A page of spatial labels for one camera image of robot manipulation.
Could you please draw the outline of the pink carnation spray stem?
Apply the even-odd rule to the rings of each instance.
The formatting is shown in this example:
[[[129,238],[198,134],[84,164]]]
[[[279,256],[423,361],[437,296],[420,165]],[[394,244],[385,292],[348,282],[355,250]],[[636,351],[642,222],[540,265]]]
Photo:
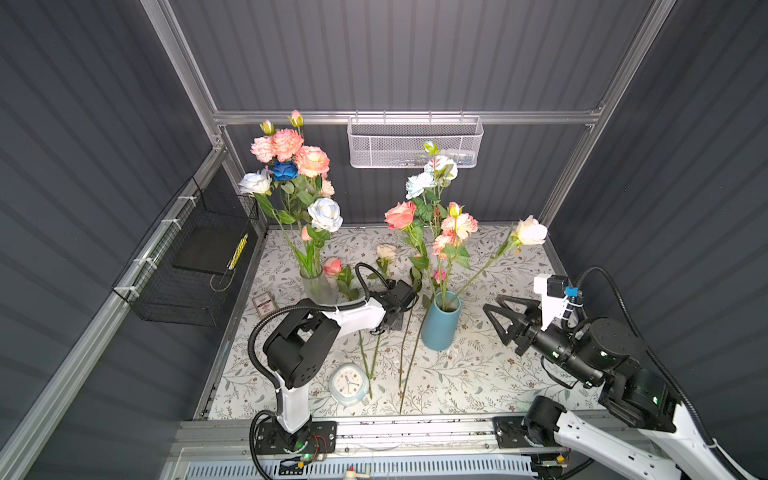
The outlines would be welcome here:
[[[448,281],[455,265],[469,267],[470,254],[465,243],[478,231],[478,222],[456,202],[449,203],[446,213],[440,222],[432,249],[438,263],[435,274],[439,290],[436,295],[437,306],[444,312],[450,312],[457,308],[457,301],[449,298]]]

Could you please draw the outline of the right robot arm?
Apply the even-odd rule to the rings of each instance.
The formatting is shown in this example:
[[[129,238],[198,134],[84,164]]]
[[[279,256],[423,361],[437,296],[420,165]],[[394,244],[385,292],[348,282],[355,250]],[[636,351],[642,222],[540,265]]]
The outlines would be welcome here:
[[[660,451],[643,453],[542,395],[521,422],[531,444],[577,451],[631,479],[750,478],[716,441],[704,438],[682,394],[643,365],[646,345],[626,324],[595,317],[581,321],[583,333],[565,331],[544,322],[554,303],[552,297],[500,295],[483,311],[503,344],[513,344],[518,355],[533,350],[576,383],[600,388],[599,404]]]

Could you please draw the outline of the teal ceramic vase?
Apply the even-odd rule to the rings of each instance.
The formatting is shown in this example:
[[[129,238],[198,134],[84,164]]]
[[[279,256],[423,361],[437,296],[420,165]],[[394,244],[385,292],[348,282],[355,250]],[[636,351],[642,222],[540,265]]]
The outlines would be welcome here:
[[[434,351],[448,349],[455,338],[462,301],[455,293],[437,293],[430,304],[421,329],[421,340]]]

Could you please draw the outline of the white blue rose stem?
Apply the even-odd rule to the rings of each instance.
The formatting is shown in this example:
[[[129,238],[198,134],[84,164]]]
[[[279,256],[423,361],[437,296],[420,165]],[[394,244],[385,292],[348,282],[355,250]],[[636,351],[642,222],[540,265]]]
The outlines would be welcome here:
[[[325,244],[343,225],[341,210],[331,198],[319,198],[307,209],[310,223],[307,225],[317,250],[318,267],[322,269],[320,254]]]

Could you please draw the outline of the coral pink rose stem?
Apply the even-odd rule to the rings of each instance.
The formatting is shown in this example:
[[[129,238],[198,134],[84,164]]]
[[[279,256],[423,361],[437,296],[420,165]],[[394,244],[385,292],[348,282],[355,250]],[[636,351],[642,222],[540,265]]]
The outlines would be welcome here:
[[[437,261],[437,269],[442,265],[442,245],[438,239],[443,219],[444,208],[438,202],[423,198],[398,203],[385,213],[389,228],[400,231],[404,241],[415,250],[410,256],[410,278],[416,292],[425,285],[427,275],[434,273],[430,258]]]

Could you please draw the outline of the cream rose stem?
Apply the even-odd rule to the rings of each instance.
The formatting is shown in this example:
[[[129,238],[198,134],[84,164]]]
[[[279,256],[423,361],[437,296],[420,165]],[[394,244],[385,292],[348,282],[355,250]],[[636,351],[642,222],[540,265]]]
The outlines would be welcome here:
[[[485,264],[458,290],[460,297],[468,287],[477,280],[486,270],[504,257],[510,251],[518,251],[525,246],[538,246],[546,242],[548,228],[540,223],[533,215],[519,220],[509,228],[504,241],[493,251]]]

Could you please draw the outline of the pink tulip stem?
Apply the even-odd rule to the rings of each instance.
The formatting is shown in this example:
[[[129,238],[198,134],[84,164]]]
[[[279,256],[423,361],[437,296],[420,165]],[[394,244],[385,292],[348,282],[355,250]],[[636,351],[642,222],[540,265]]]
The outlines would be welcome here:
[[[302,275],[305,278],[314,278],[319,274],[317,250],[307,225],[302,228],[301,239],[304,246],[301,260]]]

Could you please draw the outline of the clear ribbed glass vase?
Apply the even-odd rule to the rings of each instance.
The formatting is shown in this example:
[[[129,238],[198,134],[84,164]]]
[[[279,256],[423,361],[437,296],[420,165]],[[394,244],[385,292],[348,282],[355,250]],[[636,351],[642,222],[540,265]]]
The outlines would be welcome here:
[[[333,305],[337,301],[337,292],[326,278],[323,269],[317,274],[300,271],[300,278],[306,296],[318,305]]]

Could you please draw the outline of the white rose spray stem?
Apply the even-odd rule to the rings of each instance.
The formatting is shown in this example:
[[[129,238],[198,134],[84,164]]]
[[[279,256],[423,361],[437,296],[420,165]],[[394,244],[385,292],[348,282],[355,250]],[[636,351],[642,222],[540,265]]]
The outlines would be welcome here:
[[[410,176],[405,184],[406,199],[416,205],[416,215],[429,226],[434,237],[441,233],[441,224],[447,215],[442,205],[442,194],[458,176],[457,163],[441,153],[435,141],[423,145],[427,163],[423,172]]]

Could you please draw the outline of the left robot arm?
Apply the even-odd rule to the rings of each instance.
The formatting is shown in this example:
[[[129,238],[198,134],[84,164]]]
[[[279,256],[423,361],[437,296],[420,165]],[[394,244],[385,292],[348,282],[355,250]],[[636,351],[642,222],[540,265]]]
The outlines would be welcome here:
[[[248,357],[273,385],[276,423],[296,434],[311,423],[308,386],[340,337],[384,332],[394,319],[413,308],[417,293],[402,280],[384,291],[341,305],[319,305],[303,299],[264,318],[248,339]]]

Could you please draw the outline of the pink peony spray stem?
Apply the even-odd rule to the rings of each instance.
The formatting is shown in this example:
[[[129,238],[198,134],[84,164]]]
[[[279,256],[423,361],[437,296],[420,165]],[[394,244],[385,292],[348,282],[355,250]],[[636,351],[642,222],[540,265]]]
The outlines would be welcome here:
[[[250,151],[261,163],[268,164],[277,157],[274,142],[276,128],[270,120],[262,122],[260,128],[263,135],[253,140]]]

